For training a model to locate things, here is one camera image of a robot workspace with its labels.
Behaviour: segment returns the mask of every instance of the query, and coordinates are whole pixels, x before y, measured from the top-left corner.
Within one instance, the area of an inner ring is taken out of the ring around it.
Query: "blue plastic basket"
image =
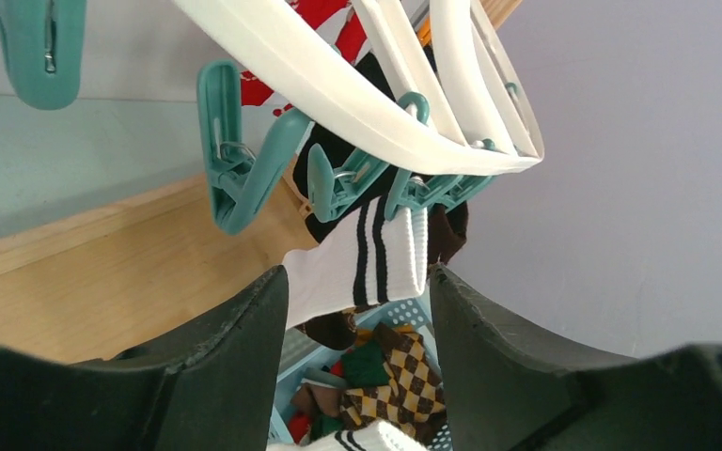
[[[388,303],[380,308],[356,316],[355,322],[361,329],[374,329],[381,322],[392,327],[411,324],[424,337],[428,364],[436,373],[441,374],[441,368],[438,366],[436,357],[431,317],[420,300],[410,299]],[[302,357],[292,359],[291,354],[293,353]],[[306,369],[330,366],[337,362],[343,353],[344,351],[341,350],[331,350],[320,346],[299,332],[287,332],[281,359],[282,364],[286,364],[282,365],[278,372],[268,443],[294,443],[286,425],[295,414],[295,409],[291,406],[290,401],[300,388],[300,382],[306,373]],[[452,439],[447,425],[444,425],[442,430],[438,432],[428,449],[452,451]]]

